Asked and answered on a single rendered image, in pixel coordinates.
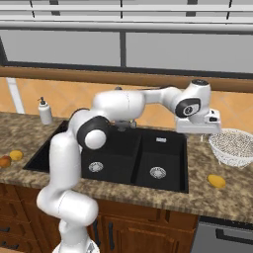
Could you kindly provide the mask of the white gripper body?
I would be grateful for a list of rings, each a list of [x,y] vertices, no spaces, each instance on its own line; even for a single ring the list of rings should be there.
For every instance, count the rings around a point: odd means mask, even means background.
[[[220,123],[193,124],[188,119],[177,118],[176,131],[179,133],[214,134],[221,132]]]

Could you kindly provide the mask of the white mesh colander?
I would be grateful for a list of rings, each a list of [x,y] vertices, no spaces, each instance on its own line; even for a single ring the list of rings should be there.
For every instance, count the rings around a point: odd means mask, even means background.
[[[253,163],[253,134],[235,128],[224,128],[209,137],[211,150],[227,166],[244,168]]]

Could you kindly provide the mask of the grey sink faucet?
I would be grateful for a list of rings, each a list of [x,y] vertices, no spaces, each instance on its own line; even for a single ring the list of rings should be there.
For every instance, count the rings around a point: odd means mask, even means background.
[[[124,91],[121,87],[115,89],[114,111],[115,125],[120,131],[127,127],[136,127],[136,113],[138,108],[138,94],[135,91]]]

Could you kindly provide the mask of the black double sink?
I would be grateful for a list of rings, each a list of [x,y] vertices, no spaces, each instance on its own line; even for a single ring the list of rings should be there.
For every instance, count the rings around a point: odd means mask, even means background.
[[[105,145],[83,150],[84,179],[188,193],[187,138],[175,131],[113,126]]]

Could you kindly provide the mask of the grey dishwasher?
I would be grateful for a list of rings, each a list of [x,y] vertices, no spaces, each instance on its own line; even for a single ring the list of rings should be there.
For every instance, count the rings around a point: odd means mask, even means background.
[[[191,253],[253,253],[253,224],[201,216]]]

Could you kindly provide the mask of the white soap dispenser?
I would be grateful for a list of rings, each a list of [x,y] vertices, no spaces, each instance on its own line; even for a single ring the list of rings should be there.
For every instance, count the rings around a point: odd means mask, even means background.
[[[52,114],[50,105],[44,100],[43,97],[39,98],[39,113],[41,121],[44,125],[50,125],[52,123]]]

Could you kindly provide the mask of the brown wooden drawer front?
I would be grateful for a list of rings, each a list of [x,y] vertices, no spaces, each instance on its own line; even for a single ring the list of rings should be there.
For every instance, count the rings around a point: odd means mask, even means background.
[[[42,253],[35,241],[18,237],[0,236],[0,247],[24,253]]]
[[[28,222],[0,216],[0,227],[10,227],[9,232],[3,232],[5,234],[17,236],[31,241],[37,240],[32,227]]]
[[[0,183],[0,218],[32,224],[29,211],[38,211],[39,189]]]

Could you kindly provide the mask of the window with grey frame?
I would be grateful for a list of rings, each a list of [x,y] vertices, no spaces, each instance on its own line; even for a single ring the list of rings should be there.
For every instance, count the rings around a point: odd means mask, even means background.
[[[0,0],[0,64],[253,79],[253,0]]]

